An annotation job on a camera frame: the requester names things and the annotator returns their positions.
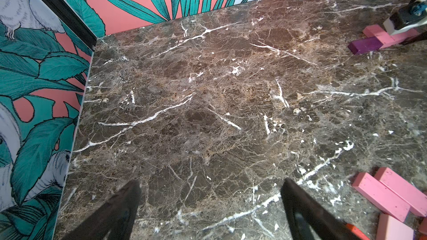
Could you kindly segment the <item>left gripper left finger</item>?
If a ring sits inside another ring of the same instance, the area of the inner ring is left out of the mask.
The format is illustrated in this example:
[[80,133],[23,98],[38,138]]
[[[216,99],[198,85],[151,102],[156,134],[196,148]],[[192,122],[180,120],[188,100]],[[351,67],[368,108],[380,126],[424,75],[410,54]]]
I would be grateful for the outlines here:
[[135,223],[141,198],[138,180],[127,182],[99,209],[77,228],[66,234],[64,240],[128,240]]

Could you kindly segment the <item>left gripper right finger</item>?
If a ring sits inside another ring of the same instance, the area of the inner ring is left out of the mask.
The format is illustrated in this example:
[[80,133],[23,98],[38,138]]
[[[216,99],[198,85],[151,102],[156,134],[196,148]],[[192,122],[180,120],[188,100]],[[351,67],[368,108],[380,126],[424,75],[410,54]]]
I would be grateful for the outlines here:
[[294,240],[357,240],[359,237],[323,208],[291,178],[280,190],[291,236]]

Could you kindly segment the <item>dark purple block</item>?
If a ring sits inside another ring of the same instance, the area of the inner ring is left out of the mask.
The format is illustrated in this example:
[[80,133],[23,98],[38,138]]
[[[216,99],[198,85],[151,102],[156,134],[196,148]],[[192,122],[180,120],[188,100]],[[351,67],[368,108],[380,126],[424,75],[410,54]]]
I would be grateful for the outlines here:
[[382,46],[383,43],[378,38],[369,37],[350,42],[348,48],[354,55],[358,55],[377,51]]

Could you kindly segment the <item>light pink block edge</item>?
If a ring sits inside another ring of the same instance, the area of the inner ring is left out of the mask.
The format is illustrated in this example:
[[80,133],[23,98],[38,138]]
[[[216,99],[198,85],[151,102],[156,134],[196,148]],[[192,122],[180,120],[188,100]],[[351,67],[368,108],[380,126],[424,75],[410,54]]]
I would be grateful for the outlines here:
[[366,37],[375,37],[382,44],[380,49],[388,48],[394,46],[398,43],[391,35],[387,33],[381,26],[378,24],[367,26],[363,29],[363,34]]

